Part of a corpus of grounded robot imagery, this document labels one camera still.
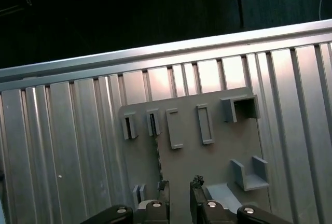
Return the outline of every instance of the gray plastic part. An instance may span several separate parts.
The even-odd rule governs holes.
[[[244,166],[235,159],[231,160],[235,181],[244,190],[267,188],[267,162],[257,156],[253,156],[253,174],[246,175]]]
[[[138,136],[135,126],[135,113],[124,114],[121,122],[125,140],[133,139]]]
[[[183,147],[183,129],[181,117],[178,114],[177,108],[166,110],[168,131],[170,134],[170,142],[172,149],[180,149]]]
[[[240,203],[257,202],[263,210],[271,211],[267,189],[245,192],[235,182],[230,163],[231,159],[236,159],[245,166],[248,174],[255,174],[252,157],[262,157],[256,119],[244,119],[235,124],[225,122],[224,106],[220,99],[244,96],[252,96],[249,88],[121,107],[119,116],[136,113],[136,127],[140,132],[136,142],[122,142],[130,187],[144,182],[146,197],[156,199],[155,185],[160,180],[160,163],[163,179],[170,182],[171,222],[191,222],[189,183],[195,175],[203,176],[206,185],[227,183]],[[202,145],[197,112],[197,105],[202,104],[208,105],[211,115],[214,143],[209,145]],[[162,132],[156,137],[150,136],[148,131],[146,114],[151,109],[159,109],[158,120]],[[182,148],[172,149],[176,145]]]
[[[149,135],[150,136],[159,135],[161,133],[159,125],[159,110],[152,109],[146,111],[146,120],[149,129]]]
[[[140,187],[140,198],[141,198],[141,202],[147,200],[146,199],[146,185],[145,184],[141,185],[141,187]]]
[[[139,203],[141,202],[141,196],[140,196],[140,186],[135,185],[133,191],[133,199],[134,199],[134,208],[137,209],[139,207]]]
[[[206,187],[211,199],[219,202],[223,208],[229,209],[234,214],[237,213],[242,204],[235,197],[227,184],[209,185]]]
[[[256,95],[221,99],[221,101],[224,107],[225,122],[236,123],[242,119],[260,118]]]
[[[214,143],[212,119],[208,104],[197,105],[197,114],[201,129],[202,142],[204,145]]]

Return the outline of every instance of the gray slot holder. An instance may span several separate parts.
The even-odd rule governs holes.
[[[161,133],[159,125],[159,110],[152,109],[146,111],[146,120],[147,120],[149,135],[150,136],[159,135]]]
[[[140,197],[141,197],[141,202],[147,200],[146,199],[146,185],[143,184],[141,187],[140,187]]]
[[[255,189],[267,188],[267,162],[257,156],[253,156],[254,174],[245,174],[244,166],[235,159],[231,160],[235,181],[244,190],[250,191]]]
[[[146,185],[135,185],[134,189],[132,190],[132,195],[134,200],[134,208],[137,209],[141,202],[147,200]]]
[[[214,143],[212,118],[208,104],[197,105],[197,114],[201,129],[202,142],[204,145]]]
[[[125,140],[133,139],[138,136],[135,126],[135,113],[124,114],[121,122]]]
[[[180,149],[183,147],[183,130],[181,117],[177,108],[166,110],[168,130],[170,134],[170,142],[172,149]]]
[[[241,118],[259,119],[259,107],[256,95],[221,99],[225,122],[236,123]]]
[[[139,207],[139,203],[141,202],[141,197],[140,197],[140,186],[135,185],[133,191],[133,200],[134,200],[134,208],[137,209]]]

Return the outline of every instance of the screw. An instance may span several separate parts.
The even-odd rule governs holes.
[[[122,214],[122,213],[124,213],[126,211],[127,211],[126,208],[120,207],[120,208],[118,208],[117,213]]]
[[[217,204],[215,202],[208,202],[207,205],[209,207],[216,207],[217,206]]]
[[[245,209],[244,209],[244,211],[246,212],[246,213],[248,213],[248,214],[253,214],[255,211],[252,209],[252,208],[250,208],[250,207],[246,207]]]
[[[160,202],[155,202],[154,204],[152,204],[153,207],[160,207],[161,203]]]

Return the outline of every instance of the dark background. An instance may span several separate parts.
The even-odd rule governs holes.
[[[240,28],[237,0],[0,0],[0,68],[316,21],[319,1],[242,0]]]

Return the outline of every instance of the corrugated metal wall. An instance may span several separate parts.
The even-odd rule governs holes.
[[[329,223],[332,44],[219,57],[193,54],[170,66],[152,62],[154,68],[3,91],[10,223],[79,223],[112,204],[131,204],[118,129],[122,105],[244,86],[259,99],[273,213],[294,223]]]

